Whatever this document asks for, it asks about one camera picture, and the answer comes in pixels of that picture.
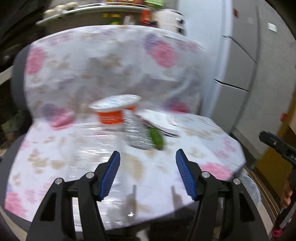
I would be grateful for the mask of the person right hand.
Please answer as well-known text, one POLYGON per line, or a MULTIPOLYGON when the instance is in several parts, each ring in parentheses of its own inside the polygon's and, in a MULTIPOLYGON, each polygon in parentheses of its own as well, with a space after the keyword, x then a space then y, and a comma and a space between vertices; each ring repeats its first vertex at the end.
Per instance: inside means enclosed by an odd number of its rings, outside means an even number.
POLYGON ((287 180, 285 182, 283 193, 281 196, 281 207, 287 208, 291 203, 291 196, 292 196, 292 188, 290 187, 290 174, 287 175, 287 180))

